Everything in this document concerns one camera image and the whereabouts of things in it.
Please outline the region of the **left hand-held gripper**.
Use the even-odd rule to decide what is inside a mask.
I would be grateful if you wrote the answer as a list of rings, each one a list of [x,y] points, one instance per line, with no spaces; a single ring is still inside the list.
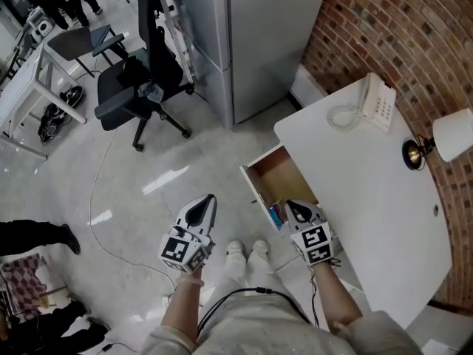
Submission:
[[[173,225],[161,240],[158,254],[161,261],[169,268],[193,274],[210,257],[215,246],[209,234],[216,213],[214,195],[202,195],[185,204],[177,216],[177,226]]]

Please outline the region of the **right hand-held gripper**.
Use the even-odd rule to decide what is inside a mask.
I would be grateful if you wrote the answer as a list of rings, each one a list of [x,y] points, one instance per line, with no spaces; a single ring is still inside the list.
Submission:
[[[290,236],[291,243],[308,267],[328,262],[334,257],[329,223],[316,204],[287,200],[285,213],[290,230],[295,232]],[[302,229],[306,223],[311,224]]]

